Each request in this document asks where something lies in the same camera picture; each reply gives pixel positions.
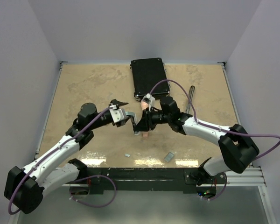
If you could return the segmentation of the grey stapler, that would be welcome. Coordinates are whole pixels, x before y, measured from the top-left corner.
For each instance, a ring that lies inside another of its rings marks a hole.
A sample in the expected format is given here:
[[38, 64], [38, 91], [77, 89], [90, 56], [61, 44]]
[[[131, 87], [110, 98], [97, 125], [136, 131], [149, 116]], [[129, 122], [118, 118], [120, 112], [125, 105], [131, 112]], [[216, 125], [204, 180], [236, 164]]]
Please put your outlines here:
[[192, 85], [189, 89], [189, 100], [187, 102], [185, 113], [189, 113], [189, 111], [191, 109], [191, 102], [192, 102], [192, 99], [193, 99], [193, 96], [194, 96], [194, 91], [195, 91], [195, 86]]

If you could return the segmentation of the light blue stapler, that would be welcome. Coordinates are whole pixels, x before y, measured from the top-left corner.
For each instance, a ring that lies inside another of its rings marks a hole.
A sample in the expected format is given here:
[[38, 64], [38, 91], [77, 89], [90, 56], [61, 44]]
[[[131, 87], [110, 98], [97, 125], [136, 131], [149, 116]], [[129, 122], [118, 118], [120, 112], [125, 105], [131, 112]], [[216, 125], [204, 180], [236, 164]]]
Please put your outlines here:
[[126, 112], [127, 120], [131, 121], [132, 127], [135, 128], [137, 125], [137, 116], [134, 112]]

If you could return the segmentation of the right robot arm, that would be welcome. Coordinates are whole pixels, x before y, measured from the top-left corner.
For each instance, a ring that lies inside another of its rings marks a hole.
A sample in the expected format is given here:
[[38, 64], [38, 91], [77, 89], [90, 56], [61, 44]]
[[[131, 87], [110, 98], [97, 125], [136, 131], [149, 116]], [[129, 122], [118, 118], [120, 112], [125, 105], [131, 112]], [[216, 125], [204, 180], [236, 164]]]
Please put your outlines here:
[[239, 124], [232, 127], [212, 123], [202, 125], [193, 115], [181, 112], [172, 97], [160, 99], [160, 109], [153, 107], [154, 98], [147, 94], [141, 101], [142, 117], [133, 128], [135, 132], [149, 132], [158, 124], [168, 124], [183, 135], [195, 136], [219, 146], [221, 156], [208, 158], [199, 168], [190, 173], [197, 185], [210, 183], [216, 175], [233, 171], [241, 174], [259, 155], [259, 149]]

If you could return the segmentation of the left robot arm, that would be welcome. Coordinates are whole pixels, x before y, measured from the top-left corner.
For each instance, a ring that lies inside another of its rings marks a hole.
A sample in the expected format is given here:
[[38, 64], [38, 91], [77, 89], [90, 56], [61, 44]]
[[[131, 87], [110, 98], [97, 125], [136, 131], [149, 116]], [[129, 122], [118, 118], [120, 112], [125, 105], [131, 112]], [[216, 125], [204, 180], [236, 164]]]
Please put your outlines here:
[[128, 120], [135, 122], [135, 113], [125, 111], [124, 105], [113, 99], [98, 112], [93, 103], [83, 104], [72, 126], [49, 151], [23, 168], [15, 166], [9, 170], [4, 190], [4, 197], [9, 200], [8, 213], [29, 214], [61, 185], [71, 181], [83, 183], [87, 179], [85, 164], [72, 160], [62, 168], [59, 165], [91, 141], [94, 129], [108, 124], [120, 127]]

